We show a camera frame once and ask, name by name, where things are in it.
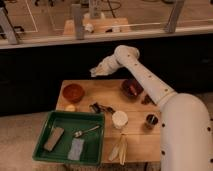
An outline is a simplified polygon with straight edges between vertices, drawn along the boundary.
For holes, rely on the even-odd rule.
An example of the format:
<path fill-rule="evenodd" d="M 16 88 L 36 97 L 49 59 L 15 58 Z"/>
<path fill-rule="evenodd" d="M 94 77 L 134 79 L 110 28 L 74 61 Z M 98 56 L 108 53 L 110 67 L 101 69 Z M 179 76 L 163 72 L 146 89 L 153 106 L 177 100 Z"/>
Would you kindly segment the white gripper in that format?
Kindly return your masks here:
<path fill-rule="evenodd" d="M 106 74 L 105 70 L 102 67 L 94 67 L 90 70 L 92 77 L 104 76 Z"/>

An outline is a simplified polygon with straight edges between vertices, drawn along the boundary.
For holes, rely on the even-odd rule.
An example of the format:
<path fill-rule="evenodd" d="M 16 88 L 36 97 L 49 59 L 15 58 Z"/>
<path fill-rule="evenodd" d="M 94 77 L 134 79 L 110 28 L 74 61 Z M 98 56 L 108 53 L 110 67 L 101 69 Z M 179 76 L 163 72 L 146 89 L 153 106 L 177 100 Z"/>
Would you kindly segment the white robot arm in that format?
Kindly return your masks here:
<path fill-rule="evenodd" d="M 161 171 L 213 171 L 213 127 L 206 105 L 177 93 L 139 62 L 137 48 L 119 45 L 90 70 L 92 77 L 127 68 L 161 112 Z"/>

